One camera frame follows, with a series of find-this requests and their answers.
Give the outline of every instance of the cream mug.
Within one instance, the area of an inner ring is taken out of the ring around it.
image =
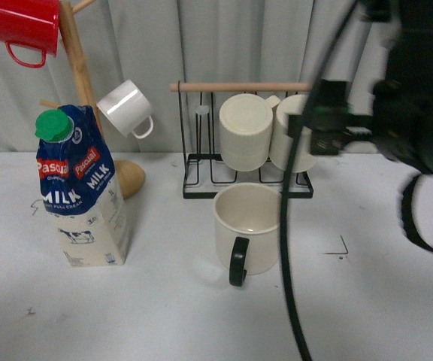
[[[289,114],[301,114],[304,109],[306,95],[289,96],[277,106],[274,128],[270,144],[270,160],[279,169],[285,170],[293,140],[286,134],[288,130]],[[303,127],[298,143],[297,155],[293,163],[293,173],[307,171],[316,164],[316,157],[310,154],[310,140],[312,131]]]
[[[280,193],[257,183],[232,184],[213,200],[216,254],[229,281],[242,286],[246,275],[269,270],[278,260]]]
[[[220,152],[235,171],[253,171],[265,164],[270,147],[273,111],[253,94],[238,94],[220,108]]]

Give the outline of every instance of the cow illustration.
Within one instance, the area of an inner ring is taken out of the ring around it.
[[[58,228],[58,232],[64,233],[68,237],[72,244],[89,244],[95,241],[95,238],[90,231],[82,232],[68,232],[64,229]]]

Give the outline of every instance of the milk carton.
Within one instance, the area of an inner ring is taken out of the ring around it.
[[[36,120],[44,207],[69,265],[122,265],[126,209],[110,151],[90,106],[65,105]]]

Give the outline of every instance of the white tabletop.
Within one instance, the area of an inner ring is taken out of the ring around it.
[[[181,154],[117,154],[147,181],[126,200],[126,264],[69,268],[33,153],[0,153],[0,360],[296,360],[280,266],[229,285],[212,200],[183,199]],[[403,236],[412,174],[380,155],[319,159],[291,203],[298,310],[313,359],[433,360],[433,254]],[[419,215],[433,239],[433,180]],[[347,255],[324,253],[344,252]]]

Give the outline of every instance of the wooden base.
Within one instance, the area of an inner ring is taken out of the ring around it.
[[[115,160],[114,166],[117,170],[118,181],[120,182],[123,198],[133,196],[143,186],[145,173],[143,169],[128,160]]]

